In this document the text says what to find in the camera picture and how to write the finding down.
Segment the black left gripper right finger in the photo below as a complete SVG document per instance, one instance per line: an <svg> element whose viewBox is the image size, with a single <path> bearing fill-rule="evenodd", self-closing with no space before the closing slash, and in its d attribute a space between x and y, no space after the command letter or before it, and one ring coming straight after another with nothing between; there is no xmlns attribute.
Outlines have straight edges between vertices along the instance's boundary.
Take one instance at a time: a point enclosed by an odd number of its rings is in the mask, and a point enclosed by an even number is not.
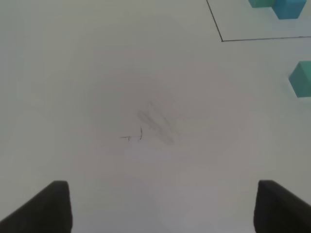
<svg viewBox="0 0 311 233"><path fill-rule="evenodd" d="M311 206L272 180L260 180L253 224L257 233L309 233Z"/></svg>

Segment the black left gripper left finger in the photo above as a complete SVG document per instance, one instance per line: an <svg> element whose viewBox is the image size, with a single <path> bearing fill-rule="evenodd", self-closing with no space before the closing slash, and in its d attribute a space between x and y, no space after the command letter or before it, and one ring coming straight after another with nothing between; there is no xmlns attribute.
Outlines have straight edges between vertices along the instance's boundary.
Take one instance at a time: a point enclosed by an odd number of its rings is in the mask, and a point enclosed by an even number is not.
<svg viewBox="0 0 311 233"><path fill-rule="evenodd" d="M70 233L73 216L69 184L53 181L0 221L2 233Z"/></svg>

